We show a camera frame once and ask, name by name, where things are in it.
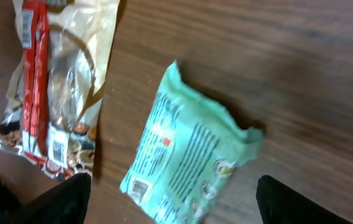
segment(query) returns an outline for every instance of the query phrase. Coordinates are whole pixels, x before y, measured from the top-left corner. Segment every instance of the food package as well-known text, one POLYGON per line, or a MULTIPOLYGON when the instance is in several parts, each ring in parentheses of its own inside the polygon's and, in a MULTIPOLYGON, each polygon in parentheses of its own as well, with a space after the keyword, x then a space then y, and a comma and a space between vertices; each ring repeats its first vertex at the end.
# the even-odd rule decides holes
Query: food package
POLYGON ((51 178, 92 174, 119 0, 14 0, 24 55, 12 74, 0 150, 51 178))
POLYGON ((156 223, 200 223, 262 140, 261 130, 241 130, 225 107, 184 84, 173 62, 120 190, 156 223))

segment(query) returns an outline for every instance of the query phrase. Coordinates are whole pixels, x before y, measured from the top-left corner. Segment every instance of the green packet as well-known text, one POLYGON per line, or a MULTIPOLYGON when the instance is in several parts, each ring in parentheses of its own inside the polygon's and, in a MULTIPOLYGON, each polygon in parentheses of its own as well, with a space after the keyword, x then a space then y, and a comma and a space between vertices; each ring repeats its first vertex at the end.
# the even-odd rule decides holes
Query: green packet
POLYGON ((256 159, 261 130, 187 86, 177 62, 164 74, 135 161, 120 190, 156 223, 199 223, 235 167, 256 159))

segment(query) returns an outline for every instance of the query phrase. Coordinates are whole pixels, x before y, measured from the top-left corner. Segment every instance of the crinkled plastic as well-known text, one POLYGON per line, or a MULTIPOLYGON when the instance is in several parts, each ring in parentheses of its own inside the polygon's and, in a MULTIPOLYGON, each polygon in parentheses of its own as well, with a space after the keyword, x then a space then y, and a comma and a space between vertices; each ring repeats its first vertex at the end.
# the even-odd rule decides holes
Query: crinkled plastic
POLYGON ((232 171, 259 155, 261 130, 241 130, 225 107, 164 74, 135 161, 120 190, 156 223, 199 223, 232 171))
POLYGON ((38 164, 58 180, 80 172, 92 174, 118 4, 119 0, 14 0, 24 56, 7 91, 0 150, 38 164), (44 5, 38 16, 37 3, 44 5), (43 38, 43 28, 49 29, 49 39, 43 38))

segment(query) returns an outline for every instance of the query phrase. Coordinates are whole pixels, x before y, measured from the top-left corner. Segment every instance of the wood grain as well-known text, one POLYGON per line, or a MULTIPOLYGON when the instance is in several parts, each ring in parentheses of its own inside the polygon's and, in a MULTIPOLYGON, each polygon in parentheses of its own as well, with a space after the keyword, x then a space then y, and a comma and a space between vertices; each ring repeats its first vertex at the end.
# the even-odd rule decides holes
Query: wood grain
MULTIPOLYGON (((0 119, 21 47, 10 1, 0 1, 0 119)), ((261 223, 255 188, 269 174, 353 222, 353 1, 127 0, 100 118, 86 223, 152 223, 118 186, 166 67, 266 127, 260 159, 237 169, 204 223, 261 223)), ((0 175, 23 202, 56 184, 0 152, 0 175)))

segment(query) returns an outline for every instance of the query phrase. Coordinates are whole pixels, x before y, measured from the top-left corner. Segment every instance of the plastic package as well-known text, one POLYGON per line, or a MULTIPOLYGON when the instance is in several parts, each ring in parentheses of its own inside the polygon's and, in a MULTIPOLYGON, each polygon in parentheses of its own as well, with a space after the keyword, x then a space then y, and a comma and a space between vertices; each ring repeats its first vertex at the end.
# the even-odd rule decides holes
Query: plastic package
POLYGON ((199 223, 235 167, 259 154, 261 130, 241 130, 225 107, 164 74, 135 161, 120 190, 156 223, 199 223))
POLYGON ((92 174, 118 4, 14 0, 24 56, 7 91, 0 150, 58 180, 92 174))

